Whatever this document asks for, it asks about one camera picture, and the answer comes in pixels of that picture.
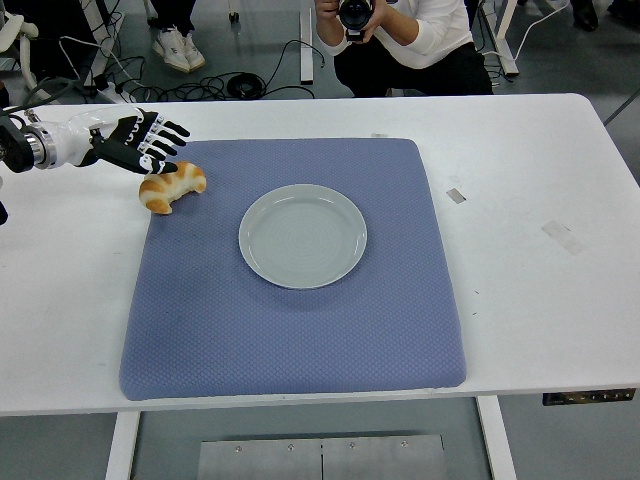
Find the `person's left hand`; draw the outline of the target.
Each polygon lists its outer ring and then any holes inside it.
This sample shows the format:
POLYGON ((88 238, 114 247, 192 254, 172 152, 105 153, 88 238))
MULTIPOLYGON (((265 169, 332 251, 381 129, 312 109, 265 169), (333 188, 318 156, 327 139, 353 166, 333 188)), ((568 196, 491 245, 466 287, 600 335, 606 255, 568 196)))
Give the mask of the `person's left hand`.
POLYGON ((371 17, 362 30, 362 43, 369 42, 377 29, 385 31, 397 43, 402 43, 400 26, 398 12, 394 8, 390 7, 386 1, 373 1, 371 17))

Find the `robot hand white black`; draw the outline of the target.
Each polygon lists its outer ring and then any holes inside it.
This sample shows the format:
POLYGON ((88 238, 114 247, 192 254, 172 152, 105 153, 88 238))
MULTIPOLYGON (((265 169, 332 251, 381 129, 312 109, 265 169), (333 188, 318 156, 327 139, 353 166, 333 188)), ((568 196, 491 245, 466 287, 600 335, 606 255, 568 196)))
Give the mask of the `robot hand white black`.
POLYGON ((104 160, 124 170, 146 175, 173 173, 169 161, 190 132, 156 111, 118 104, 71 117, 44 122, 45 160, 42 169, 63 164, 86 167, 104 160))

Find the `person's right hand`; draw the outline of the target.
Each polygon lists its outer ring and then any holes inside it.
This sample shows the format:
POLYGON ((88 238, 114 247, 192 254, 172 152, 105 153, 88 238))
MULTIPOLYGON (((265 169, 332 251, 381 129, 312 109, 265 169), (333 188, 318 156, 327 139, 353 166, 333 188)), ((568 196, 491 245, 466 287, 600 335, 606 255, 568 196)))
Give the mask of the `person's right hand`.
POLYGON ((342 29, 342 24, 338 19, 339 0, 315 0, 316 26, 320 28, 342 29))

